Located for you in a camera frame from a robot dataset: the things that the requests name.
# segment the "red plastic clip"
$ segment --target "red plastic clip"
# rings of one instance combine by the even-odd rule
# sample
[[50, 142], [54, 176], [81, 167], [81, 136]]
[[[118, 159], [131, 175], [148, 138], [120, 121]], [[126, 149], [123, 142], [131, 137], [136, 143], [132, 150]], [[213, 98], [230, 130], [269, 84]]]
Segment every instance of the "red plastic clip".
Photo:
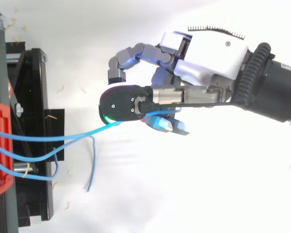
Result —
[[[0, 103], [0, 132], [11, 133], [10, 107]], [[0, 137], [0, 147], [12, 152], [12, 140]], [[12, 158], [0, 153], [0, 163], [9, 170], [13, 170]], [[11, 175], [0, 171], [0, 194], [8, 190], [14, 182]]]

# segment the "robotic arm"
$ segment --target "robotic arm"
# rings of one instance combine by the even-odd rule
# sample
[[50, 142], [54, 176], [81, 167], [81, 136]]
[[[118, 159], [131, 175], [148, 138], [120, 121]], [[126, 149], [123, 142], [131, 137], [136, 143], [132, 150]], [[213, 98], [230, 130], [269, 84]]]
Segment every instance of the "robotic arm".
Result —
[[177, 107], [234, 105], [291, 123], [291, 66], [274, 61], [267, 43], [249, 51], [244, 36], [215, 27], [165, 33], [157, 46], [137, 44], [109, 61], [109, 84], [126, 81], [140, 60], [158, 65], [152, 86], [116, 86], [104, 92], [99, 111], [116, 121], [143, 119], [150, 127], [186, 135], [174, 115], [147, 113]]

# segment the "white surface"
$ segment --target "white surface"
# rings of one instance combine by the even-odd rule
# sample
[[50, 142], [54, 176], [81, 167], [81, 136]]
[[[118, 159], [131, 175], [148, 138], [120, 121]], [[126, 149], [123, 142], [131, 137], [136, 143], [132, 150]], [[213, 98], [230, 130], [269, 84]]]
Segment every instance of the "white surface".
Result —
[[175, 32], [165, 32], [160, 42], [160, 46], [170, 48], [172, 50], [179, 50], [183, 35]]
[[[226, 27], [245, 34], [250, 50], [270, 43], [276, 60], [291, 65], [291, 0], [203, 7], [193, 0], [0, 0], [0, 11], [17, 19], [6, 32], [9, 41], [22, 39], [28, 49], [48, 54], [49, 106], [66, 108], [66, 135], [102, 125], [97, 103], [107, 88], [109, 59], [139, 42], [155, 45], [165, 31]], [[154, 71], [140, 63], [127, 77], [146, 85]], [[54, 217], [32, 218], [20, 232], [291, 233], [289, 124], [229, 107], [185, 110], [178, 118], [190, 135], [160, 133], [140, 122], [97, 134], [90, 193], [91, 140], [66, 149]]]

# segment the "blue ethernet cable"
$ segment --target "blue ethernet cable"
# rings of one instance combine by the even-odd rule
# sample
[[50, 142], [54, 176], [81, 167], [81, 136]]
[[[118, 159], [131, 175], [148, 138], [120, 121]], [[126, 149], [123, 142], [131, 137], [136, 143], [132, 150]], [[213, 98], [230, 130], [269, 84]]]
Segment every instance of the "blue ethernet cable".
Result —
[[1, 165], [1, 163], [0, 163], [0, 170], [3, 171], [6, 174], [9, 174], [9, 175], [12, 175], [12, 176], [16, 176], [16, 177], [39, 180], [39, 181], [52, 181], [56, 177], [56, 175], [58, 173], [58, 160], [57, 160], [56, 153], [54, 153], [54, 160], [55, 160], [55, 164], [56, 164], [56, 170], [55, 170], [54, 175], [52, 175], [51, 177], [36, 176], [36, 175], [30, 175], [30, 174], [27, 174], [25, 177], [23, 177], [24, 173], [11, 171], [11, 170], [7, 169], [6, 167], [4, 167], [3, 165]]
[[[179, 110], [164, 110], [164, 111], [155, 111], [152, 113], [148, 113], [147, 116], [153, 116], [153, 115], [160, 115], [160, 114], [174, 114], [180, 112]], [[121, 121], [116, 121], [114, 123], [111, 123], [109, 125], [105, 125], [103, 127], [100, 127], [98, 129], [76, 134], [76, 135], [70, 135], [70, 136], [58, 136], [58, 137], [30, 137], [30, 136], [19, 136], [19, 135], [13, 135], [9, 133], [2, 133], [0, 132], [0, 137], [9, 138], [12, 140], [18, 140], [18, 141], [27, 141], [27, 142], [55, 142], [55, 141], [64, 141], [64, 140], [72, 140], [72, 139], [78, 139], [78, 138], [84, 138], [93, 134], [96, 134], [98, 132], [101, 132], [105, 129], [111, 128], [113, 126], [119, 125], [122, 123]]]

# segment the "wood shaving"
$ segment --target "wood shaving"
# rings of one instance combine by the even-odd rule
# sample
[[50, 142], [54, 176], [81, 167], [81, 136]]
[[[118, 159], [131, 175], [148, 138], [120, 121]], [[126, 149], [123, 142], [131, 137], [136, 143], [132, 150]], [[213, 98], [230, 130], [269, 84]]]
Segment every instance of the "wood shaving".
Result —
[[57, 118], [56, 117], [54, 117], [54, 116], [52, 116], [52, 115], [47, 115], [44, 119], [46, 119], [46, 118], [48, 118], [48, 117], [50, 117], [50, 118], [53, 118], [53, 119], [55, 119], [55, 120], [57, 120]]
[[58, 91], [57, 94], [62, 92], [64, 90], [64, 88], [65, 88], [65, 86], [63, 86], [63, 88], [60, 91]]
[[12, 24], [8, 24], [8, 26], [6, 27], [6, 29], [9, 29], [10, 27], [13, 27], [16, 24], [16, 22], [14, 21], [14, 23]]
[[15, 42], [16, 42], [17, 45], [20, 43], [20, 40], [21, 40], [21, 39], [16, 40], [15, 37], [13, 37], [13, 39], [15, 40]]
[[26, 169], [26, 171], [25, 171], [25, 173], [24, 173], [22, 178], [25, 178], [27, 176], [29, 168], [30, 168], [30, 163], [27, 163], [27, 169]]
[[65, 208], [65, 210], [67, 210], [67, 209], [69, 209], [69, 208], [70, 208], [70, 203], [68, 202], [67, 204], [68, 204], [68, 207], [67, 207], [67, 208]]
[[18, 13], [19, 9], [17, 7], [14, 7], [14, 14]]
[[53, 185], [53, 190], [54, 190], [56, 184], [58, 184], [58, 182], [56, 182], [56, 183]]

